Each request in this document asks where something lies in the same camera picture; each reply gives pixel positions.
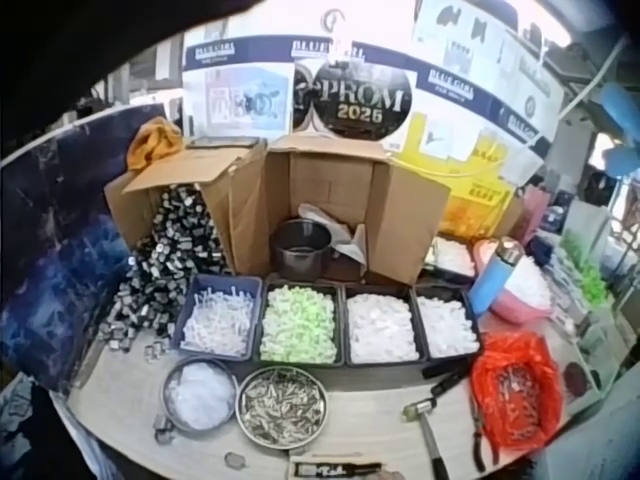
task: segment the table surface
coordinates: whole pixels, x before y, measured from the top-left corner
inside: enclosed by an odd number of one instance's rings
[[[566,355],[567,344],[550,324],[539,325],[551,353],[564,349]],[[147,363],[143,350],[151,341],[151,337],[139,337],[128,354],[106,349],[102,352],[87,382],[82,388],[74,389],[69,397],[69,408],[80,423],[107,445],[167,478],[282,480],[288,465],[286,455],[253,444],[235,420],[205,438],[177,436],[166,446],[155,442],[152,425],[161,412],[160,388],[179,357],[170,352]],[[239,380],[248,373],[247,368],[235,367]],[[404,422],[400,415],[406,404],[428,397],[435,383],[422,380],[419,368],[314,370],[311,373],[329,390],[330,403],[327,425],[310,445],[310,453],[361,453],[385,463],[391,471],[401,472],[407,480],[433,478],[419,424]],[[450,478],[477,478],[472,459],[474,426],[468,381],[446,393],[429,419]],[[568,416],[563,414],[561,424],[567,420]],[[223,460],[227,452],[243,455],[247,468],[241,471],[227,468]],[[521,455],[502,451],[500,464],[492,467],[486,439],[482,442],[482,452],[490,471]]]

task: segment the pliers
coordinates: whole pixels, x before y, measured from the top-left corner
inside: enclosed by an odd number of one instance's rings
[[[484,464],[484,460],[482,459],[482,437],[484,435],[484,419],[482,418],[482,412],[478,407],[478,403],[475,398],[473,398],[473,394],[471,394],[471,412],[473,415],[473,461],[476,464],[476,469],[479,473],[484,473],[487,469]],[[487,437],[489,441],[489,446],[491,447],[491,456],[493,460],[493,465],[496,466],[500,463],[500,449],[498,446],[491,440],[490,437]]]

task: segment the cardboard box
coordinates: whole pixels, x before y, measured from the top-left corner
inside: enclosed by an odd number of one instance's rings
[[[375,142],[288,135],[266,148],[186,150],[105,187],[129,246],[148,235],[159,187],[198,183],[236,274],[270,272],[269,237],[313,204],[352,231],[366,228],[370,272],[415,283],[449,188],[394,165]]]
[[[301,203],[315,205],[352,232],[364,224],[369,271],[404,284],[418,278],[449,197],[378,143],[306,135],[269,146],[264,186],[269,233]]]
[[[261,182],[265,154],[264,141],[253,148],[184,150],[154,162],[138,175],[125,173],[104,188],[111,216],[132,248],[150,234],[164,187],[198,184],[229,267],[234,272],[263,274],[269,268],[268,261],[256,264],[250,252],[254,239],[262,238],[267,228],[266,219],[260,222],[254,212],[264,201]],[[256,228],[260,235],[254,235]]]

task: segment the yellow sign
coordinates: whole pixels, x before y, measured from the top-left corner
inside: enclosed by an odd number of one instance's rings
[[[451,189],[441,232],[463,238],[490,235],[513,196],[514,188],[498,177],[508,147],[486,131],[479,135],[464,161],[430,156],[420,148],[427,121],[424,114],[413,115],[404,149],[395,157],[406,167]]]

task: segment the black plastic tray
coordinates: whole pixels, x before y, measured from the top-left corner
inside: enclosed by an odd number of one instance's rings
[[[411,325],[413,326],[413,339],[416,342],[416,350],[418,351],[418,359],[406,362],[393,363],[353,363],[351,361],[351,344],[349,342],[349,311],[347,308],[347,300],[360,295],[362,293],[371,293],[377,295],[389,295],[404,300],[409,305],[411,312]],[[380,285],[347,285],[344,288],[344,350],[346,363],[352,368],[361,367],[397,367],[399,365],[420,365],[423,364],[428,356],[427,344],[425,341],[424,326],[418,312],[418,304],[415,301],[413,291],[410,287],[380,286]]]
[[[288,286],[288,287],[305,287],[311,288],[316,292],[331,295],[333,298],[333,319],[335,322],[335,330],[333,333],[333,342],[336,345],[336,359],[333,363],[293,363],[293,362],[277,362],[271,360],[261,360],[260,359],[260,345],[262,343],[262,320],[264,319],[265,312],[268,307],[268,295],[269,292],[276,290],[278,288]],[[344,340],[343,340],[343,297],[342,292],[339,286],[329,285],[323,283],[303,283],[303,282],[290,282],[287,280],[270,280],[265,283],[263,289],[263,298],[262,304],[260,306],[260,315],[258,317],[258,324],[256,325],[256,331],[254,335],[253,342],[253,360],[259,362],[263,365],[292,365],[299,367],[308,367],[308,368],[334,368],[341,367],[345,362],[345,352],[344,352]]]
[[[465,360],[465,359],[472,360],[482,354],[482,352],[484,351],[484,345],[482,343],[482,336],[480,335],[480,329],[478,328],[478,319],[473,314],[473,310],[471,309],[471,304],[469,303],[469,299],[467,297],[467,294],[464,288],[454,287],[454,286],[449,287],[445,285],[416,285],[413,288],[413,291],[415,294],[416,309],[418,311],[418,316],[420,318],[420,324],[422,325],[423,331],[425,331],[429,365],[431,366],[439,365],[446,362],[457,363],[460,360]],[[478,348],[478,350],[473,353],[453,355],[451,357],[433,358],[431,356],[431,353],[429,352],[429,337],[426,334],[425,326],[422,320],[422,315],[420,315],[420,307],[418,306],[418,298],[420,297],[437,298],[444,302],[452,302],[457,300],[458,302],[462,303],[462,305],[464,305],[467,319],[471,320],[472,322],[471,330],[473,331],[473,333],[476,334],[476,337],[478,338],[478,343],[480,343],[480,348]]]
[[[473,261],[473,251],[467,241],[462,240],[458,237],[454,237],[453,235],[441,234],[441,235],[438,235],[438,237],[443,238],[445,240],[452,241],[452,242],[460,243],[465,247],[467,247],[469,256]],[[445,282],[450,283],[452,285],[470,285],[475,280],[475,276],[470,277],[469,275],[464,275],[463,273],[447,270],[446,268],[436,267],[435,265],[425,265],[422,269],[422,272],[423,274],[421,275],[421,277],[424,277],[426,274],[427,276],[444,280]]]

